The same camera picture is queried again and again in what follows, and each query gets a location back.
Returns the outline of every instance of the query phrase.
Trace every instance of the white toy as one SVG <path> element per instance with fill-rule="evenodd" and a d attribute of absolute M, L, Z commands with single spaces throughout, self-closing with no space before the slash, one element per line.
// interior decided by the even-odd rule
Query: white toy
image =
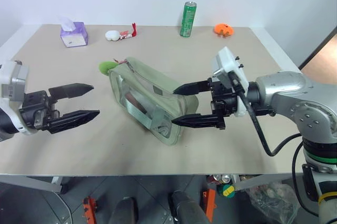
<path fill-rule="evenodd" d="M 130 38 L 130 37 L 134 37 L 134 36 L 137 35 L 136 24 L 133 23 L 132 27 L 133 27 L 132 34 L 129 34 L 128 31 L 118 32 L 116 30 L 109 30 L 108 32 L 105 33 L 105 38 L 108 41 L 118 41 L 120 39 L 126 39 L 126 38 Z"/>

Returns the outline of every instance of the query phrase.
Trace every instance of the green can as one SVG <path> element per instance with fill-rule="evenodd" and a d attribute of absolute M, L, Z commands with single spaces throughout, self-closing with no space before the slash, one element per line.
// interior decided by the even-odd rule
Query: green can
<path fill-rule="evenodd" d="M 189 37 L 191 35 L 195 11 L 196 11 L 195 2 L 185 3 L 183 20 L 181 22 L 181 29 L 180 29 L 180 35 L 182 37 Z"/>

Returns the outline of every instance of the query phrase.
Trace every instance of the green stripe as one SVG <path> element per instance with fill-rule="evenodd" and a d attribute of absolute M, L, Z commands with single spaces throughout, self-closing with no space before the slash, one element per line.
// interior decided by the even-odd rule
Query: green stripe
<path fill-rule="evenodd" d="M 328 164 L 337 164 L 337 158 L 325 158 L 325 157 L 318 157 L 315 156 L 314 154 L 311 154 L 309 152 L 306 152 L 308 154 L 309 157 L 317 160 L 317 161 L 321 161 L 321 162 L 327 162 Z"/>

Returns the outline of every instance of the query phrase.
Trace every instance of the black cable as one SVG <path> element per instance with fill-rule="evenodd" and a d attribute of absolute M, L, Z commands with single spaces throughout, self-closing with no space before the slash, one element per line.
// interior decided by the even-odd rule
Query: black cable
<path fill-rule="evenodd" d="M 312 215 L 318 217 L 318 214 L 313 212 L 313 211 L 310 211 L 305 205 L 304 203 L 302 202 L 302 199 L 300 197 L 300 193 L 299 193 L 299 188 L 297 187 L 297 180 L 296 180 L 296 174 L 295 174 L 295 165 L 296 165 L 296 159 L 297 159 L 297 155 L 299 154 L 299 151 L 300 149 L 302 148 L 303 146 L 303 142 L 301 142 L 297 149 L 295 150 L 295 153 L 294 153 L 294 156 L 293 156 L 293 162 L 292 162 L 292 166 L 291 166 L 291 173 L 292 173 L 292 177 L 293 177 L 293 183 L 294 183 L 294 190 L 295 190 L 295 193 L 296 193 L 296 197 L 297 197 L 297 200 L 299 201 L 301 207 L 307 211 L 308 213 L 311 213 Z"/>
<path fill-rule="evenodd" d="M 57 196 L 57 198 L 59 198 L 60 199 L 60 201 L 64 204 L 64 206 L 66 207 L 66 209 L 68 210 L 68 213 L 69 213 L 69 218 L 70 218 L 70 224 L 73 224 L 73 216 L 72 216 L 72 212 L 70 211 L 70 208 L 69 208 L 69 206 L 67 205 L 67 203 L 64 201 L 64 199 L 63 198 L 61 198 L 61 196 L 60 195 L 58 195 L 57 193 L 55 193 L 55 192 L 53 192 L 56 196 Z"/>
<path fill-rule="evenodd" d="M 337 221 L 337 218 L 334 218 L 332 220 L 329 220 L 326 224 L 333 224 L 335 221 Z"/>
<path fill-rule="evenodd" d="M 239 91 L 237 92 L 237 94 L 239 95 L 239 97 L 241 98 L 244 106 L 246 107 L 252 121 L 253 121 L 253 124 L 254 124 L 254 127 L 256 129 L 256 132 L 257 134 L 259 135 L 259 138 L 260 138 L 260 141 L 262 143 L 262 146 L 263 146 L 263 149 L 264 151 L 267 153 L 268 156 L 270 157 L 273 157 L 275 156 L 277 153 L 279 153 L 279 151 L 283 148 L 283 146 L 285 144 L 287 144 L 290 140 L 296 138 L 296 137 L 300 137 L 301 134 L 300 133 L 297 133 L 297 134 L 294 134 L 290 137 L 287 137 L 285 138 L 276 148 L 273 152 L 270 151 L 270 148 L 268 146 L 268 143 L 264 137 L 264 133 L 262 131 L 262 128 L 260 126 L 260 123 L 259 121 L 257 120 L 257 117 L 256 117 L 256 114 L 254 112 L 254 109 L 252 108 L 251 104 L 249 103 L 247 97 L 245 96 L 244 92 L 243 91 Z"/>

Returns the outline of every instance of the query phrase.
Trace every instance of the orange toy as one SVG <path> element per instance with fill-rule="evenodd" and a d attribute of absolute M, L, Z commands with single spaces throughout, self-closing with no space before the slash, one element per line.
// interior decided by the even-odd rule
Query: orange toy
<path fill-rule="evenodd" d="M 214 32 L 216 32 L 218 35 L 226 37 L 233 35 L 234 29 L 230 25 L 220 23 L 214 27 Z"/>

